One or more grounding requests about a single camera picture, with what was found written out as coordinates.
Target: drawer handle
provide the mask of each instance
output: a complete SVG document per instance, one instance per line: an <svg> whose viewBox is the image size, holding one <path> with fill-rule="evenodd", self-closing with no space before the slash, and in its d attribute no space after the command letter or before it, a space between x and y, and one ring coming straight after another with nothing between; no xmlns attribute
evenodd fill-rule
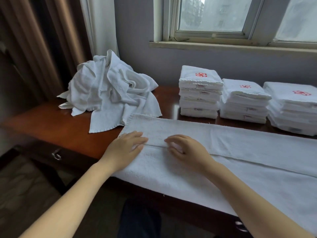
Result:
<svg viewBox="0 0 317 238"><path fill-rule="evenodd" d="M56 160L61 160L61 156L58 154L58 152L60 151L61 149L58 148L57 150L55 150L53 153L52 153L52 156L54 157L54 159Z"/></svg>
<svg viewBox="0 0 317 238"><path fill-rule="evenodd" d="M244 224L240 221L236 221L236 228L242 232L249 232Z"/></svg>

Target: person's left hand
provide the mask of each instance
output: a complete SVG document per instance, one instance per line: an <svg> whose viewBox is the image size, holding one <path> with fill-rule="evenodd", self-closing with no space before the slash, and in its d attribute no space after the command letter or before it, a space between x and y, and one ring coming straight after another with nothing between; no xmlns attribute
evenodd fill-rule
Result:
<svg viewBox="0 0 317 238"><path fill-rule="evenodd" d="M117 137L98 161L99 164L110 168L114 173L127 167L141 152L148 138L141 137L143 132L134 131Z"/></svg>

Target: tabletop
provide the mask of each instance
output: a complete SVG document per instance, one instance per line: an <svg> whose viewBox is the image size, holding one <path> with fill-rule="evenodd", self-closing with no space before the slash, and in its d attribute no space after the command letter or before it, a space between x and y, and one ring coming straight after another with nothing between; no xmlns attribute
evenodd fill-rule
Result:
<svg viewBox="0 0 317 238"><path fill-rule="evenodd" d="M186 120L246 128L263 132L296 135L266 124L251 123L238 120L194 118L180 115L179 88L159 86L153 91L165 119ZM109 131L89 134L91 112L71 116L70 109L60 109L64 99L56 98L41 104L25 113L6 120L2 125L36 139L58 145L63 148L100 159L108 145L119 135L122 126Z"/></svg>

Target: desk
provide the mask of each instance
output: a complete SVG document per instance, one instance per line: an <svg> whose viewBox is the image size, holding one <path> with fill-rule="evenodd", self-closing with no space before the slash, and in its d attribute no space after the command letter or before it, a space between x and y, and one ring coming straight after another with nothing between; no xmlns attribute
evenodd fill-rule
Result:
<svg viewBox="0 0 317 238"><path fill-rule="evenodd" d="M162 118L293 135L273 128L269 121L266 124L257 124L222 119L220 117L215 120L181 116L179 114L178 92L179 88L177 87L164 86L160 86L153 91L159 102L163 114ZM57 188L60 185L60 181L52 179L51 175L54 174L54 169L50 169L50 167L62 168L82 175L101 158L107 146L122 130L122 127L117 127L106 132L89 134L91 113L85 112L72 117L70 115L71 110L58 108L58 105L64 101L62 99L52 100L15 116L2 124L9 132L18 132L31 138L29 142L19 147L18 150L34 160L36 165L44 171L51 184ZM240 221L236 216L164 196L113 177L107 180L105 185L140 196L150 206L159 211L209 230L221 237L252 237L249 233L240 231L242 227L236 224L237 221Z"/></svg>

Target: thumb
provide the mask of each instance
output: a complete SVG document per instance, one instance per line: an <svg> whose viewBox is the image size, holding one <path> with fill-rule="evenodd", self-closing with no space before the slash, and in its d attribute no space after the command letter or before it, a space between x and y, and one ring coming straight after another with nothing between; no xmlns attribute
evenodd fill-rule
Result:
<svg viewBox="0 0 317 238"><path fill-rule="evenodd" d="M130 155L133 157L133 159L143 150L144 145L139 144L137 147L135 147L134 150L130 152Z"/></svg>
<svg viewBox="0 0 317 238"><path fill-rule="evenodd" d="M172 154L172 156L174 156L175 158L177 158L179 160L183 160L184 155L181 154L176 148L169 147L168 149L169 149L170 153Z"/></svg>

